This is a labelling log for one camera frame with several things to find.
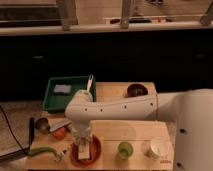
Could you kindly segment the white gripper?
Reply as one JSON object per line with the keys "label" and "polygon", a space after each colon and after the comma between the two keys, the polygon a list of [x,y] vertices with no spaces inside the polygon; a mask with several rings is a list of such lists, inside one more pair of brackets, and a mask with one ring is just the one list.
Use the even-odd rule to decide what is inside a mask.
{"label": "white gripper", "polygon": [[71,133],[76,144],[83,144],[90,140],[91,124],[89,121],[73,121]]}

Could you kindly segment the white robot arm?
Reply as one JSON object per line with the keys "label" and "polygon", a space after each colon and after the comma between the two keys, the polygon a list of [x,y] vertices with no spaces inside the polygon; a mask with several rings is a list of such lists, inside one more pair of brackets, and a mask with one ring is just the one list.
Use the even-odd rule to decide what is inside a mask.
{"label": "white robot arm", "polygon": [[78,91],[65,108],[80,139],[93,120],[169,120],[176,123],[174,171],[213,171],[213,89],[91,102]]}

